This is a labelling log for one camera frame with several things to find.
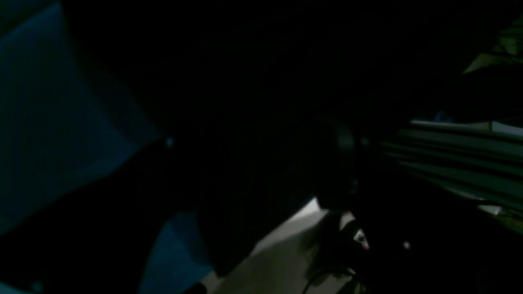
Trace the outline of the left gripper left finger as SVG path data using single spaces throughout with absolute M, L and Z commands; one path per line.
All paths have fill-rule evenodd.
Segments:
M 1 282 L 42 294 L 137 294 L 178 195 L 188 145 L 160 139 L 1 235 Z

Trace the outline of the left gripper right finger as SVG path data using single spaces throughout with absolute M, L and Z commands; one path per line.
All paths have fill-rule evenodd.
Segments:
M 521 294 L 522 233 L 388 156 L 383 142 L 408 126 L 369 136 L 315 124 L 319 204 L 351 212 L 346 232 L 366 240 L 341 259 L 373 294 Z

